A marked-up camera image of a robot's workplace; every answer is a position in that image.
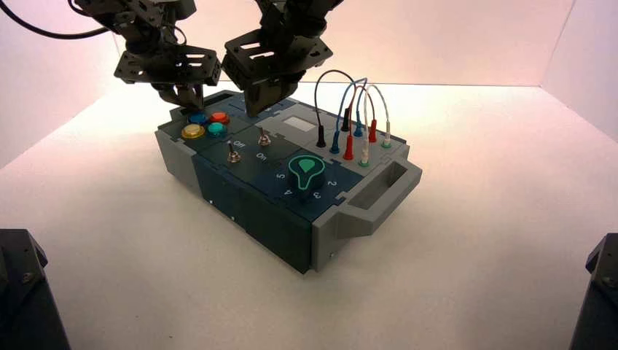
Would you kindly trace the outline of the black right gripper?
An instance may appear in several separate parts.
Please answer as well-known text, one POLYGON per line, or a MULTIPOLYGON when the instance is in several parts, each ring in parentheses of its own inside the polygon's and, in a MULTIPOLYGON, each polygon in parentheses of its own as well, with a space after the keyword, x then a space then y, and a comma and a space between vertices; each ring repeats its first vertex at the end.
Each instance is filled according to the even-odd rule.
POLYGON ((320 66, 333 52, 318 37, 294 34, 269 34, 256 29, 224 45, 222 68, 244 91, 246 114, 257 117, 273 104, 288 98, 308 69, 320 66), (271 83, 268 89, 253 89, 271 83))

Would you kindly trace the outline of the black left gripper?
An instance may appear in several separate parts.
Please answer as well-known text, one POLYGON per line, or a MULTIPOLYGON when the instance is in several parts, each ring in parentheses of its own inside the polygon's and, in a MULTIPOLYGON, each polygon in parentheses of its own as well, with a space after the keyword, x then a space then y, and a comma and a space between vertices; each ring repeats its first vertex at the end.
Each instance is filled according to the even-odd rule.
POLYGON ((142 55, 124 51, 114 76, 128 84, 160 84, 159 97, 165 102, 182 107, 187 103, 175 85, 190 85, 187 88, 188 107, 203 109, 202 85, 217 85, 221 71, 215 51, 189 45, 173 45, 142 55))

